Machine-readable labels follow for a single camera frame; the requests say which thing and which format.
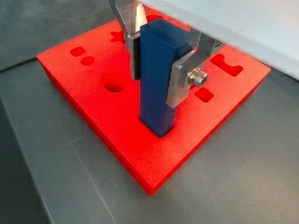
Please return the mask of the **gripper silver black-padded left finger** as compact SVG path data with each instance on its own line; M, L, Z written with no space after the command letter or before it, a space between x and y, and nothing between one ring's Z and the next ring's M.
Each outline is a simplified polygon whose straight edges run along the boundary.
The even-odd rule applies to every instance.
M131 77L138 81L141 79L141 28L147 24L146 9L137 0L109 0L109 2L125 32Z

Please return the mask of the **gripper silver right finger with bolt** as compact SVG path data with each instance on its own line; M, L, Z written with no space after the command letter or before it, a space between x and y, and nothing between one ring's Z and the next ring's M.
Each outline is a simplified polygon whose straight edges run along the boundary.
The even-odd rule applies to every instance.
M204 32L192 28L189 44L193 50L174 63L171 68L170 85L167 92L167 105L174 109L189 97L192 86L204 87L209 74L204 64L224 44Z

